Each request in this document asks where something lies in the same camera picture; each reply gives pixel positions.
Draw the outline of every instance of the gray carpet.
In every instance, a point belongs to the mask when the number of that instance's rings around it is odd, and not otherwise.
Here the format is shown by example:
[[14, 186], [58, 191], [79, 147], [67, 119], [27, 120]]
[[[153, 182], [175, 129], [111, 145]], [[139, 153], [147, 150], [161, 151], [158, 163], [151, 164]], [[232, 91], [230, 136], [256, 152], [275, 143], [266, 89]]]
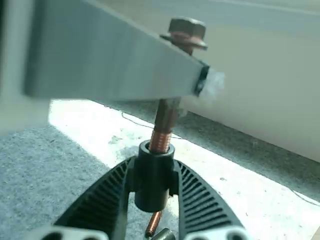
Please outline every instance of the gray carpet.
[[[0, 239], [22, 239], [53, 223], [99, 177], [136, 154], [150, 137], [155, 109], [153, 102], [56, 101], [48, 126], [2, 136]], [[174, 133], [177, 159], [221, 193], [255, 239], [308, 240], [319, 227], [320, 164], [191, 113]], [[149, 217], [130, 196], [127, 239], [141, 239]], [[159, 230], [177, 235], [177, 219], [174, 197]]]

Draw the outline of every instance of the white fluff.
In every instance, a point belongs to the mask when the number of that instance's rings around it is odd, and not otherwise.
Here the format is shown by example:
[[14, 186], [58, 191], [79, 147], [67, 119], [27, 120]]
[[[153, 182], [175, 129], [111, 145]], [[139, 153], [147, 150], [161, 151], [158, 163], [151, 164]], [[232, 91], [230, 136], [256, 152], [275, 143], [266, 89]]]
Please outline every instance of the white fluff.
[[182, 97], [180, 107], [189, 109], [191, 106], [210, 107], [214, 101], [222, 93], [225, 88], [225, 73], [216, 71], [213, 68], [209, 69], [206, 82], [199, 96]]

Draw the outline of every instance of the metal nut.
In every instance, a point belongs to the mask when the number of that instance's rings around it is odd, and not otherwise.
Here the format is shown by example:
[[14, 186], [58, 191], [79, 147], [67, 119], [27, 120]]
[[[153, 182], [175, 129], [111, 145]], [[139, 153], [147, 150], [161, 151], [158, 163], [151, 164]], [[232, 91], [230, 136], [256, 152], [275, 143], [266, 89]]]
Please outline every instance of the metal nut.
[[201, 40], [205, 37], [206, 26], [202, 21], [188, 17], [172, 18], [169, 33], [183, 33], [190, 38], [197, 37]]

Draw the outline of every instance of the white wall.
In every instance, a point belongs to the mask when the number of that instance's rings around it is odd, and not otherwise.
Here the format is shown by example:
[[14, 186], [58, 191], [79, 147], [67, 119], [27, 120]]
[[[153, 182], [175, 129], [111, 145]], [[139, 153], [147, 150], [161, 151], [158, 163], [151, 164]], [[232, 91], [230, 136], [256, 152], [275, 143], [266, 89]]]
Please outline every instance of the white wall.
[[192, 112], [320, 162], [320, 16], [315, 12], [209, 0], [104, 0], [156, 33], [170, 18], [207, 24], [195, 56], [226, 75], [212, 105]]

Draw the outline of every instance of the black ridged grip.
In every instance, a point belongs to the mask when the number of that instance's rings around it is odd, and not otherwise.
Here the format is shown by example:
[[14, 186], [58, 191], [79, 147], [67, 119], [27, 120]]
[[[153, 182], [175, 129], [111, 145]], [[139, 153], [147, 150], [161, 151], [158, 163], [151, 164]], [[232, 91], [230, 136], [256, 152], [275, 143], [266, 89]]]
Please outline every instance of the black ridged grip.
[[191, 168], [174, 162], [179, 195], [179, 239], [189, 233], [242, 226], [220, 195]]
[[99, 230], [109, 239], [125, 239], [129, 190], [126, 172], [131, 158], [108, 171], [85, 191], [55, 225]]

